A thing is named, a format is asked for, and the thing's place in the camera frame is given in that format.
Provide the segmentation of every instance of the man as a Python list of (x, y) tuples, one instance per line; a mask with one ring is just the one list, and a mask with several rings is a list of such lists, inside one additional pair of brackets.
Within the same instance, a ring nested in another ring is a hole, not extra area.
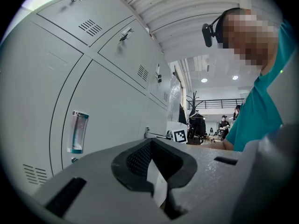
[(225, 115), (222, 116), (222, 120), (219, 122), (218, 124), (218, 129), (220, 129), (220, 132), (221, 132), (221, 135), (220, 137), (222, 139), (225, 139), (225, 137), (227, 136), (228, 134), (228, 128), (230, 127), (229, 126), (229, 123), (226, 121), (226, 117)]
[(279, 31), (275, 31), (258, 21), (249, 9), (228, 11), (218, 20), (215, 32), (217, 42), (223, 48), (233, 49), (240, 59), (260, 66), (261, 73), (241, 105), (242, 112), (226, 139), (202, 147), (243, 151), (249, 141), (259, 140), (282, 125), (282, 118), (267, 88), (279, 78), (286, 64), (294, 64), (296, 36), (286, 20)]
[(233, 115), (233, 120), (236, 120), (236, 119), (237, 119), (237, 117), (238, 117), (238, 115), (239, 115), (239, 113), (240, 113), (240, 108), (241, 108), (240, 105), (237, 105), (237, 106), (235, 107), (235, 112), (234, 112), (234, 115)]

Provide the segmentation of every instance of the headset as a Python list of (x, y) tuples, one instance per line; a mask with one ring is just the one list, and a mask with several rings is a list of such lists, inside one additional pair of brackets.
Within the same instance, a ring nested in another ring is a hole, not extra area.
[[(222, 27), (222, 22), (223, 22), (224, 16), (229, 11), (238, 10), (238, 9), (240, 9), (240, 8), (239, 7), (234, 7), (234, 8), (228, 9), (228, 10), (224, 11), (215, 21), (213, 21), (211, 25), (209, 25), (207, 23), (205, 23), (204, 25), (202, 25), (201, 31), (202, 31), (202, 34), (204, 35), (204, 39), (205, 39), (205, 43), (206, 43), (207, 47), (211, 47), (212, 46), (212, 43), (213, 43), (213, 38), (212, 37), (215, 37), (215, 36), (216, 36), (216, 40), (217, 40), (218, 43), (223, 43), (223, 37), (222, 37), (223, 27)], [(215, 32), (214, 32), (213, 25), (217, 21), (218, 21), (218, 23), (217, 23), (217, 26), (216, 26), (216, 29), (215, 29)]]

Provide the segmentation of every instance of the person in background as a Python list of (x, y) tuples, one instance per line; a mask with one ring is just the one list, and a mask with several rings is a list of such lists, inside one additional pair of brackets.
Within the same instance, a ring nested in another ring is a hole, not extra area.
[(235, 112), (234, 112), (233, 120), (236, 120), (236, 119), (237, 119), (237, 117), (238, 117), (238, 115), (239, 115), (239, 113), (240, 113), (240, 108), (241, 108), (240, 105), (237, 105), (237, 106), (235, 107)]
[(297, 64), (298, 41), (287, 20), (283, 20), (277, 31), (258, 19), (250, 9), (242, 8), (225, 13), (218, 20), (215, 32), (220, 46), (233, 49), (240, 59), (259, 66), (261, 73), (243, 101), (242, 112), (226, 139), (201, 147), (242, 152), (249, 141), (260, 140), (281, 127), (282, 114), (278, 112), (268, 88), (287, 65)]
[(220, 129), (220, 137), (223, 139), (225, 139), (225, 137), (227, 136), (228, 134), (228, 128), (230, 127), (229, 126), (229, 123), (227, 122), (226, 120), (226, 117), (225, 115), (222, 116), (222, 120), (219, 122), (219, 125), (218, 125), (218, 129)]
[(213, 128), (210, 128), (210, 133), (209, 133), (209, 136), (213, 136), (213, 135), (214, 135)]

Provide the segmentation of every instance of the locker vent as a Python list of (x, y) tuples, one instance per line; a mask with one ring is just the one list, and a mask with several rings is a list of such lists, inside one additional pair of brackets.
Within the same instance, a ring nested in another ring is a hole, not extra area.
[(94, 36), (96, 35), (98, 32), (100, 32), (102, 30), (102, 28), (95, 24), (92, 20), (87, 20), (85, 22), (83, 22), (80, 26), (82, 30), (86, 31), (89, 35)]
[(167, 101), (168, 100), (168, 95), (164, 92), (164, 100)]
[(139, 67), (138, 73), (137, 73), (143, 80), (147, 81), (149, 73), (144, 69), (142, 66)]
[(23, 164), (24, 172), (29, 183), (43, 185), (47, 180), (46, 170)]

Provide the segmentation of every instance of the black railing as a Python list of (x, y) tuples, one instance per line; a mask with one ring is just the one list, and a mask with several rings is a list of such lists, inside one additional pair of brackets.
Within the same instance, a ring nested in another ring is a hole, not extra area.
[[(212, 108), (235, 108), (236, 105), (241, 105), (244, 99), (210, 99), (195, 101), (197, 109), (212, 109)], [(187, 100), (188, 110), (192, 110), (192, 101)]]

